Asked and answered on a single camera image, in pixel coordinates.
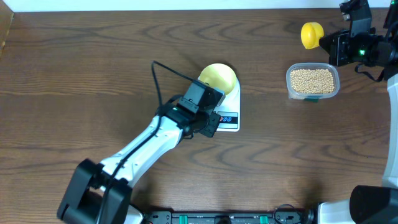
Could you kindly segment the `yellow plastic measuring scoop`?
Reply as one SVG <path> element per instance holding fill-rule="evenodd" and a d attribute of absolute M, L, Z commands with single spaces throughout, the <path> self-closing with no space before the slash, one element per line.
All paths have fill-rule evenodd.
<path fill-rule="evenodd" d="M 324 37 L 323 27 L 317 22 L 307 22 L 302 26 L 300 38 L 306 49 L 314 49 L 320 46 L 319 41 Z"/>

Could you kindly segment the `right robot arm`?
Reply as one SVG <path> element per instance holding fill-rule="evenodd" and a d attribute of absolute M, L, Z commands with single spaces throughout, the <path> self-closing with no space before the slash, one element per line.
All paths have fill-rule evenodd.
<path fill-rule="evenodd" d="M 379 187 L 356 186 L 348 200 L 323 202 L 318 205 L 317 224 L 397 223 L 397 1 L 391 1 L 383 27 L 377 35 L 367 0 L 350 0 L 340 4 L 349 29 L 337 31 L 319 40 L 329 54 L 329 63 L 337 67 L 381 67 L 375 82 L 385 81 L 391 106 L 389 152 Z"/>

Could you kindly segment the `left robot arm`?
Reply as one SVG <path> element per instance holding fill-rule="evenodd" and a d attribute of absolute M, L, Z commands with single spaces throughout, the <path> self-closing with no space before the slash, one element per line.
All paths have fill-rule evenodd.
<path fill-rule="evenodd" d="M 220 122 L 215 108 L 224 91 L 199 80 L 186 94 L 176 95 L 158 107 L 150 125 L 113 156 L 76 167 L 57 210 L 65 223 L 142 223 L 142 212 L 131 205 L 132 189 L 143 174 L 182 139 L 198 131 L 214 136 Z"/>

